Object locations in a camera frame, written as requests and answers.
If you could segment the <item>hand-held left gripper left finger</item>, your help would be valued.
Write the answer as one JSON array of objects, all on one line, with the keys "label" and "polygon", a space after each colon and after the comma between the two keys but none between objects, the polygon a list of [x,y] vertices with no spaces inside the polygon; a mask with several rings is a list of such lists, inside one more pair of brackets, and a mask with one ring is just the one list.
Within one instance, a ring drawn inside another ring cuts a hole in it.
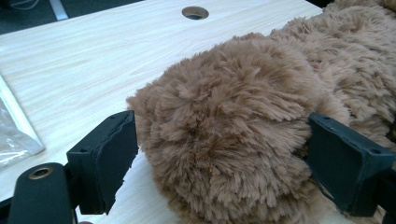
[{"label": "hand-held left gripper left finger", "polygon": [[109,213],[137,154],[132,110],[109,116],[66,153],[72,176],[80,180],[83,215]]}]

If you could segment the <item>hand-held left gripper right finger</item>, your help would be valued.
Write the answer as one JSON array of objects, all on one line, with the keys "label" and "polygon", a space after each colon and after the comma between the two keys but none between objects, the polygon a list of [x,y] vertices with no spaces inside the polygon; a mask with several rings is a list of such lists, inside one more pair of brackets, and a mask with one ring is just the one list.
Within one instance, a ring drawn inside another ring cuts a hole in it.
[{"label": "hand-held left gripper right finger", "polygon": [[396,217],[396,153],[328,116],[309,117],[306,162],[321,192],[343,214],[371,217],[382,207]]}]

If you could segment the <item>clear plastic bag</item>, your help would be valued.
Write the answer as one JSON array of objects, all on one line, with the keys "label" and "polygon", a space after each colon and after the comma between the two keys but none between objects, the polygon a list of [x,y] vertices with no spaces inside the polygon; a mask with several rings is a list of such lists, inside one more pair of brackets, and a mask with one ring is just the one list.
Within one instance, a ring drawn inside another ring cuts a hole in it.
[{"label": "clear plastic bag", "polygon": [[0,75],[0,172],[45,149]]}]

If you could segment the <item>brown teddy bear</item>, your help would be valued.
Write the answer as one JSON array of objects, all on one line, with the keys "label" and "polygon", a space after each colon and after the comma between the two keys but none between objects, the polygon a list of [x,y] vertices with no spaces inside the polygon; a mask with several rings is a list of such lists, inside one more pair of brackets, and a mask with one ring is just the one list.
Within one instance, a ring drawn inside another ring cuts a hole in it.
[{"label": "brown teddy bear", "polygon": [[169,67],[128,101],[181,224],[318,224],[308,117],[396,152],[396,0],[333,0]]}]

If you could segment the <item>grey metal desk frame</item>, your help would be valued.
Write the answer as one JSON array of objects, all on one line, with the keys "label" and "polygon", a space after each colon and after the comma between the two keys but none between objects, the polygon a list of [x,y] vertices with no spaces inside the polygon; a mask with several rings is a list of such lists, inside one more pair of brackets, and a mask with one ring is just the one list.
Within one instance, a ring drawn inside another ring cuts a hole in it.
[{"label": "grey metal desk frame", "polygon": [[49,3],[57,21],[68,19],[67,12],[65,11],[61,0],[49,0]]}]

